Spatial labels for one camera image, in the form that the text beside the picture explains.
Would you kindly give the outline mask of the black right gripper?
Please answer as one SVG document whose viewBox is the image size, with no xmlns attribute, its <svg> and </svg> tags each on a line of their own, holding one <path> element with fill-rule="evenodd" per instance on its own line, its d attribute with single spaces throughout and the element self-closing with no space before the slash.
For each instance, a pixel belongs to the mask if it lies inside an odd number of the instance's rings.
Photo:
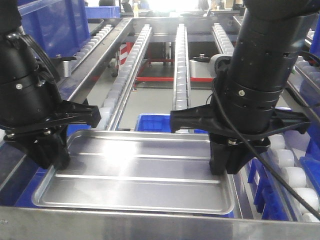
<svg viewBox="0 0 320 240">
<path fill-rule="evenodd" d="M 304 134 L 311 125 L 311 121 L 303 112 L 275 109 L 272 114 L 272 133 L 298 131 Z M 239 136 L 230 137 L 227 133 L 234 133 L 230 127 L 223 127 L 218 121 L 218 115 L 210 105 L 171 110 L 169 119 L 170 132 L 181 129 L 201 129 L 208 132 L 210 141 L 210 171 L 213 175 L 228 173 L 237 174 L 251 159 L 243 146 L 236 146 L 240 141 L 253 143 L 259 154 L 268 150 L 271 141 L 263 134 L 260 138 L 252 137 L 241 140 Z"/>
</svg>

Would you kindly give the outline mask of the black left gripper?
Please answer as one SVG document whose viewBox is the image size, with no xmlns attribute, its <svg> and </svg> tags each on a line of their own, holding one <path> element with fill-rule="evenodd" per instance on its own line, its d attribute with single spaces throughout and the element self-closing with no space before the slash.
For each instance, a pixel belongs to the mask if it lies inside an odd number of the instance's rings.
<svg viewBox="0 0 320 240">
<path fill-rule="evenodd" d="M 67 166 L 69 124 L 96 128 L 102 119 L 97 105 L 55 99 L 5 99 L 4 141 L 47 169 L 57 163 Z"/>
</svg>

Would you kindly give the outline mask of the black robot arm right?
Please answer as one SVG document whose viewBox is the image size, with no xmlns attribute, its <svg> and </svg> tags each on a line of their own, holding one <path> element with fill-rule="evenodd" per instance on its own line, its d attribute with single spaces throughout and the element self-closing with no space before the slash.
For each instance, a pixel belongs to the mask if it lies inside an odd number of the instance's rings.
<svg viewBox="0 0 320 240">
<path fill-rule="evenodd" d="M 309 119 L 276 109 L 320 3 L 317 0 L 247 0 L 232 57 L 219 60 L 213 87 L 218 99 L 170 113 L 170 129 L 207 131 L 210 171 L 236 174 L 253 158 L 248 141 L 265 152 L 269 137 L 288 130 L 304 134 Z"/>
</svg>

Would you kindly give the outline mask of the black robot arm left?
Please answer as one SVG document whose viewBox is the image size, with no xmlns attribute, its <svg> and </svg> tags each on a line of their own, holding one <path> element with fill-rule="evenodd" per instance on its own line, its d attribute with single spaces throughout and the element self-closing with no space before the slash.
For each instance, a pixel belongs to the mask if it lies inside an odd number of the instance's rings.
<svg viewBox="0 0 320 240">
<path fill-rule="evenodd" d="M 69 124 L 96 127 L 96 105 L 63 100 L 60 75 L 52 60 L 28 34 L 15 0 L 0 3 L 0 127 L 4 141 L 43 169 L 65 168 Z"/>
</svg>

